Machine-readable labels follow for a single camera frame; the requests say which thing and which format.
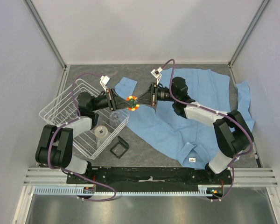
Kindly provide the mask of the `light blue button shirt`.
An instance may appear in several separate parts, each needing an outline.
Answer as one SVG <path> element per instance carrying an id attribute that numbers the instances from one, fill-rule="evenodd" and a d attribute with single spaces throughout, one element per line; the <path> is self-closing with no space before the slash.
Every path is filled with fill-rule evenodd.
<path id="1" fill-rule="evenodd" d="M 185 79 L 188 95 L 203 106 L 231 111 L 229 76 L 201 69 L 175 69 L 174 76 Z M 203 169 L 219 151 L 214 129 L 178 116 L 172 102 L 159 101 L 156 109 L 140 105 L 138 110 L 129 112 L 127 126 L 183 167 Z"/>

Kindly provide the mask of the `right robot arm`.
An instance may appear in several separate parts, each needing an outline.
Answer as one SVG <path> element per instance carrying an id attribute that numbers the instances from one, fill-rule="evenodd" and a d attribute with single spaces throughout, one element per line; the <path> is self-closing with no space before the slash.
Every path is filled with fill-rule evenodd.
<path id="1" fill-rule="evenodd" d="M 159 101 L 172 102 L 178 116 L 214 128 L 219 151 L 204 172 L 208 183 L 219 181 L 221 173 L 240 155 L 252 151 L 254 138 L 242 114 L 237 110 L 222 112 L 201 105 L 188 95 L 188 86 L 182 77 L 172 78 L 169 87 L 151 83 L 145 93 L 133 99 L 135 106 L 156 106 Z"/>

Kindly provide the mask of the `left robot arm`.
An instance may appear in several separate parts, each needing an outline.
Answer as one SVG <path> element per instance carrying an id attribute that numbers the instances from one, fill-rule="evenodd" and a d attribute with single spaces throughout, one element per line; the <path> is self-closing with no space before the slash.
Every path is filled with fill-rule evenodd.
<path id="1" fill-rule="evenodd" d="M 45 125 L 35 153 L 36 162 L 49 168 L 63 168 L 77 173 L 77 179 L 82 183 L 89 183 L 93 179 L 93 172 L 88 169 L 88 162 L 73 155 L 73 140 L 83 132 L 95 127 L 98 122 L 100 109 L 111 111 L 133 106 L 133 98 L 124 99 L 114 89 L 108 89 L 102 95 L 92 96 L 83 91 L 73 102 L 77 108 L 77 117 L 60 126 Z"/>

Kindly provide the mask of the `clear glass with base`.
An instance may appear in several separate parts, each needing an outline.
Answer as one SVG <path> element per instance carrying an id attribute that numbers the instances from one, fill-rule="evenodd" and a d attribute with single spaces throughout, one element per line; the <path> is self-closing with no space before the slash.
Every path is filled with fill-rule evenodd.
<path id="1" fill-rule="evenodd" d="M 119 111 L 114 111 L 110 113 L 109 116 L 110 125 L 113 129 L 116 129 L 122 122 L 121 113 Z"/>

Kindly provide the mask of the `clear drinking glass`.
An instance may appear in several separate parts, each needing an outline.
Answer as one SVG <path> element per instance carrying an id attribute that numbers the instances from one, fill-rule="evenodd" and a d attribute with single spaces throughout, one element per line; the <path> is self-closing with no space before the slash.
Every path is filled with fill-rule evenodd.
<path id="1" fill-rule="evenodd" d="M 106 126 L 97 126 L 94 130 L 96 137 L 97 149 L 106 141 L 109 136 L 109 131 Z"/>

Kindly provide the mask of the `small black square frame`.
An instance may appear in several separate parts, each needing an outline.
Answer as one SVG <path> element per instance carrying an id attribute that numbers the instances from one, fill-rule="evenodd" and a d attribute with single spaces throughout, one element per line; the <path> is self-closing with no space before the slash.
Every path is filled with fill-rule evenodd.
<path id="1" fill-rule="evenodd" d="M 118 136 L 118 141 L 111 147 L 110 152 L 117 158 L 122 156 L 129 150 L 129 144 L 122 137 Z"/>

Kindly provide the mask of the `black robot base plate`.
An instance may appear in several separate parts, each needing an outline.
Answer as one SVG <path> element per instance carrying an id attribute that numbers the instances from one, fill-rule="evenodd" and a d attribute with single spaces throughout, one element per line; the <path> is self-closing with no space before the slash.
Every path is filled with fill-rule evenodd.
<path id="1" fill-rule="evenodd" d="M 195 190 L 198 185 L 231 184 L 231 172 L 213 174 L 208 170 L 173 167 L 98 167 L 85 177 L 121 190 Z"/>

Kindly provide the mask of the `aluminium frame rail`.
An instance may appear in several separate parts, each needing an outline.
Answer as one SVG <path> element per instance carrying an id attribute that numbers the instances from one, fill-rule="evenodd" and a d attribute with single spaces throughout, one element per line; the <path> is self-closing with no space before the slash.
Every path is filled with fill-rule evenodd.
<path id="1" fill-rule="evenodd" d="M 12 223 L 26 223 L 36 186 L 64 186 L 66 179 L 58 169 L 28 168 Z"/>

